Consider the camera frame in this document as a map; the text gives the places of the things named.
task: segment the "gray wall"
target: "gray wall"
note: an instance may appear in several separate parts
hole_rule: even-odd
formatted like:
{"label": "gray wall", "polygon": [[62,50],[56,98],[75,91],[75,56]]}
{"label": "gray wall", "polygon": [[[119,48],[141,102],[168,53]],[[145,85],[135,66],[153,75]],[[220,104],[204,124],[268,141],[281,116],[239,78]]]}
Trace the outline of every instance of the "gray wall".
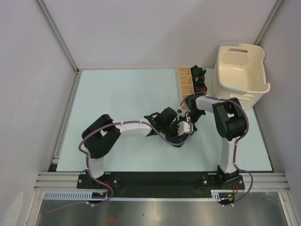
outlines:
{"label": "gray wall", "polygon": [[79,68],[213,67],[253,44],[275,0],[45,0]]}
{"label": "gray wall", "polygon": [[24,218],[74,74],[33,0],[0,1],[0,31],[0,219],[19,191]]}
{"label": "gray wall", "polygon": [[270,92],[257,103],[270,154],[301,211],[301,1],[288,0],[262,45]]}

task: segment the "wall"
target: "wall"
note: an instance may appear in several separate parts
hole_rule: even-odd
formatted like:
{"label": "wall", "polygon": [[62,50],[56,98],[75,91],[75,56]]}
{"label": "wall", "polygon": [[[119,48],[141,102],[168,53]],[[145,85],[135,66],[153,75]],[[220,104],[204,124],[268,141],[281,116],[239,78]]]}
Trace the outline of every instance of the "wall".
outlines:
{"label": "wall", "polygon": [[23,219],[74,74],[33,0],[0,1],[0,30],[0,219],[19,191]]}
{"label": "wall", "polygon": [[253,44],[275,0],[45,0],[79,68],[213,67]]}
{"label": "wall", "polygon": [[295,203],[301,211],[301,1],[284,4],[263,49],[266,78],[270,92],[256,105],[268,142],[272,160],[279,172],[284,171]]}

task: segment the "white table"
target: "white table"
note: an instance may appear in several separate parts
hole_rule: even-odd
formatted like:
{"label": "white table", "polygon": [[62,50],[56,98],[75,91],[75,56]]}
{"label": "white table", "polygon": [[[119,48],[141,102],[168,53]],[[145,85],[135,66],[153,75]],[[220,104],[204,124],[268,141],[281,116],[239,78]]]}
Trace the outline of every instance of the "white table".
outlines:
{"label": "white table", "polygon": [[[205,82],[211,92],[213,69]],[[86,70],[82,72],[63,142],[57,171],[82,171],[85,155],[78,145],[82,132],[98,117],[135,120],[180,103],[177,69]],[[271,171],[253,110],[246,112],[248,135],[239,146],[238,165],[251,171]],[[222,139],[213,114],[201,116],[198,131],[181,148],[165,143],[159,136],[119,139],[105,156],[105,171],[216,171],[221,158]]]}

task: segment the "shiny metallic surface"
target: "shiny metallic surface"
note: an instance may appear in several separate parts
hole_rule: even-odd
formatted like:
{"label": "shiny metallic surface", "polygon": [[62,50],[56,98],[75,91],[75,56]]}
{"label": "shiny metallic surface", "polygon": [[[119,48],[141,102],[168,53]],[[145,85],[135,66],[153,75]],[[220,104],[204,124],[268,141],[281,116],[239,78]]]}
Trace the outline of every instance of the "shiny metallic surface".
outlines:
{"label": "shiny metallic surface", "polygon": [[251,193],[234,207],[217,202],[84,202],[44,200],[37,226],[287,226],[278,193]]}

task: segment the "plastic basket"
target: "plastic basket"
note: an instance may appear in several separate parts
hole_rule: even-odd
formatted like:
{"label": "plastic basket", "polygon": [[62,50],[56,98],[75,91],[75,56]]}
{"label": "plastic basket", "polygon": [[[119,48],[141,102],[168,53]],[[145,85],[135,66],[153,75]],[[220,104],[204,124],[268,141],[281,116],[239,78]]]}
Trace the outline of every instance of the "plastic basket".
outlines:
{"label": "plastic basket", "polygon": [[259,46],[224,42],[220,44],[212,78],[212,96],[239,99],[248,110],[270,89],[265,81],[263,59]]}

